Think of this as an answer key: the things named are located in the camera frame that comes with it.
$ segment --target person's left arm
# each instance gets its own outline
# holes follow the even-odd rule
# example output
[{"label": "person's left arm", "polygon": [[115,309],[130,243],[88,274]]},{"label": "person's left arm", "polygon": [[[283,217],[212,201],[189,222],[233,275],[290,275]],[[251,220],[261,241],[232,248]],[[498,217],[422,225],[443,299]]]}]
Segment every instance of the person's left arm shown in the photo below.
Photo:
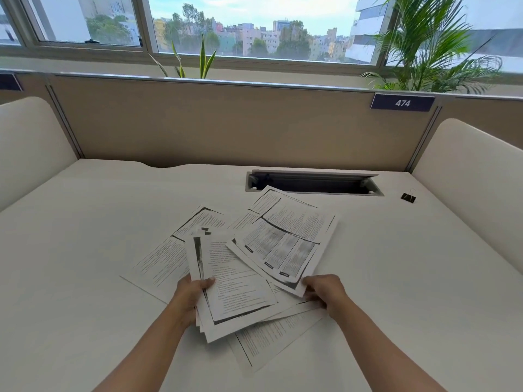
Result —
[{"label": "person's left arm", "polygon": [[185,329],[196,320],[194,309],[202,289],[214,278],[191,281],[182,278],[174,297],[147,329],[140,341],[93,392],[157,392],[173,361]]}]

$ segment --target binder clip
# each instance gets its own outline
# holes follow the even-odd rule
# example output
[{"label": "binder clip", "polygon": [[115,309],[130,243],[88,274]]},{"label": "binder clip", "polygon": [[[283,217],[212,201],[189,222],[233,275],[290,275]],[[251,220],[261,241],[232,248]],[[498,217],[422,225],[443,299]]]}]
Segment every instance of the binder clip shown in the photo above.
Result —
[{"label": "binder clip", "polygon": [[406,200],[407,202],[414,203],[416,200],[416,197],[414,197],[412,194],[407,194],[406,192],[403,193],[401,196],[402,200]]}]

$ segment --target desk surface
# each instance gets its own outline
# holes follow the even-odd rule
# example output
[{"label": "desk surface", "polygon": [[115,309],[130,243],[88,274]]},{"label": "desk surface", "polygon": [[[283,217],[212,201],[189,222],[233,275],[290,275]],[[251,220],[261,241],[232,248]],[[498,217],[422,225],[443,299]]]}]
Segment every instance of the desk surface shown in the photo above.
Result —
[{"label": "desk surface", "polygon": [[[0,379],[5,391],[86,391],[164,305],[118,274],[202,202],[246,207],[250,167],[154,169],[79,160],[0,213]],[[318,273],[449,391],[523,385],[523,278],[408,173],[379,172],[384,197],[298,197],[341,215]],[[414,204],[402,201],[415,189]],[[324,319],[253,378],[225,340],[189,329],[162,390],[369,390]]]}]

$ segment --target sign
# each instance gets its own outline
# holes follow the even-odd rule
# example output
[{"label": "sign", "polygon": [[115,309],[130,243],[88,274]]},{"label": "sign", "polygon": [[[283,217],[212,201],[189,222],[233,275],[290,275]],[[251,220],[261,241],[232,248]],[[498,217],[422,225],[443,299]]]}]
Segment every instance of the sign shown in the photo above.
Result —
[{"label": "sign", "polygon": [[434,96],[414,96],[375,93],[371,109],[399,111],[430,111],[434,104]]},{"label": "sign", "polygon": [[18,83],[14,74],[0,73],[0,90],[21,92],[22,87]]}]

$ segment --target sky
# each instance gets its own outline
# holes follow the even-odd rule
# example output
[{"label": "sky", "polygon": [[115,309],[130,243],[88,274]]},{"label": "sky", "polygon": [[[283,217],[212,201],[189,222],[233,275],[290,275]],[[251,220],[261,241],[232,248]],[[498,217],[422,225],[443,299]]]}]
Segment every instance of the sky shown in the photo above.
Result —
[{"label": "sky", "polygon": [[227,25],[253,23],[272,30],[274,20],[301,20],[311,35],[324,35],[337,27],[337,35],[349,35],[358,0],[149,0],[154,18],[181,16],[184,3],[193,4],[206,18]]}]

